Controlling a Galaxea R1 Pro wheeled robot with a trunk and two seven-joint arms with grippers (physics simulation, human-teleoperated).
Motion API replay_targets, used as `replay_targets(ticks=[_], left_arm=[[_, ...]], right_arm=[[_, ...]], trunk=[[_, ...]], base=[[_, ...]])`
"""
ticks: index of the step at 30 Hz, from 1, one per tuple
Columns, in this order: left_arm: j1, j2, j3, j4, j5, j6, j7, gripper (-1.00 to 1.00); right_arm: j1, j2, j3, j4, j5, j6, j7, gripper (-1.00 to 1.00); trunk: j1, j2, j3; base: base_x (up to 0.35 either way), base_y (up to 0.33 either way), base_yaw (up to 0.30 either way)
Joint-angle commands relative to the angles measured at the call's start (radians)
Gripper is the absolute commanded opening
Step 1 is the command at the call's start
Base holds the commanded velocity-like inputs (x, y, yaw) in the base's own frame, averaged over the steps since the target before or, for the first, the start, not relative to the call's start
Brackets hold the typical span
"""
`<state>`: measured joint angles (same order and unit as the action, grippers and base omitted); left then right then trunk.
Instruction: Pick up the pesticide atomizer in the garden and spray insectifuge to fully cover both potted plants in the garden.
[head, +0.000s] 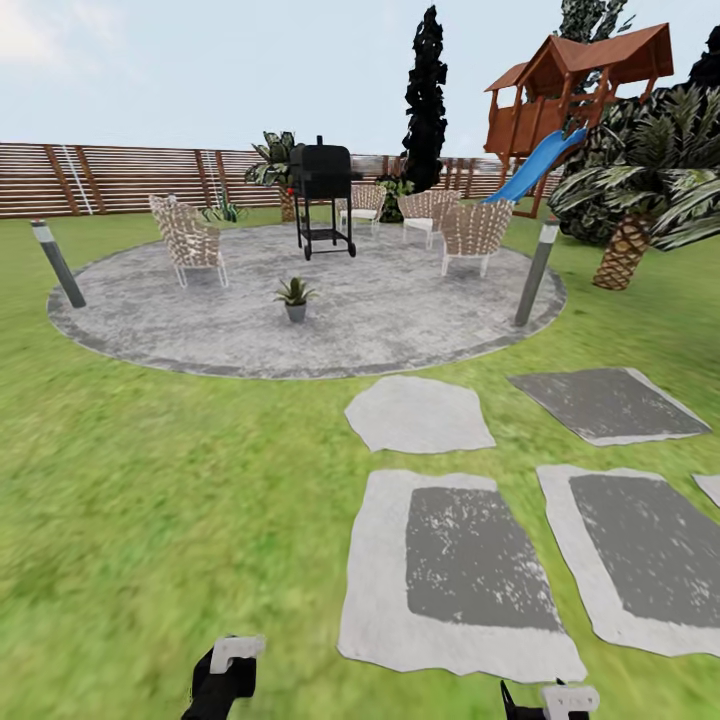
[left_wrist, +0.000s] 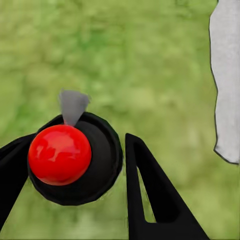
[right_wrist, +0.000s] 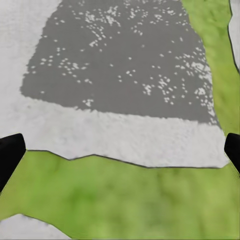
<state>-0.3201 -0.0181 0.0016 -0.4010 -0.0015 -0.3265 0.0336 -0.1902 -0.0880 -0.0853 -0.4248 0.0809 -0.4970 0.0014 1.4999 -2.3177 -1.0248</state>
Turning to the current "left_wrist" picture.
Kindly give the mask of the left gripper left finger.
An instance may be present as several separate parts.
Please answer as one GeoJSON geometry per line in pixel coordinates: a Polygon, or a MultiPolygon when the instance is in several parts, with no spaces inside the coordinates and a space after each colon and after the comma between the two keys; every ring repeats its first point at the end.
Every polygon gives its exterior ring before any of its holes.
{"type": "Polygon", "coordinates": [[[0,148],[0,231],[27,178],[27,155],[35,133],[20,137],[0,148]]]}

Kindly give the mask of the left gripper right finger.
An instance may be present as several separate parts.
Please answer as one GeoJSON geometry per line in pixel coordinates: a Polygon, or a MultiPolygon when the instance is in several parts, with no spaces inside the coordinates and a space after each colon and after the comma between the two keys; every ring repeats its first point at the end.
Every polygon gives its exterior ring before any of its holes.
{"type": "Polygon", "coordinates": [[[129,240],[210,240],[144,141],[125,134],[129,240]],[[156,223],[145,220],[137,167],[156,223]]]}

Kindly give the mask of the insectifuge atomizer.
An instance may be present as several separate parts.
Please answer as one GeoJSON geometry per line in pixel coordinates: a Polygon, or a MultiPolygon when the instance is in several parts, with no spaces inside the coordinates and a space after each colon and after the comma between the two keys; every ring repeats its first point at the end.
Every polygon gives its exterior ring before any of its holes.
{"type": "Polygon", "coordinates": [[[107,120],[84,112],[91,98],[58,93],[62,114],[35,134],[27,169],[35,189],[62,206],[97,201],[115,184],[123,164],[119,135],[107,120]]]}

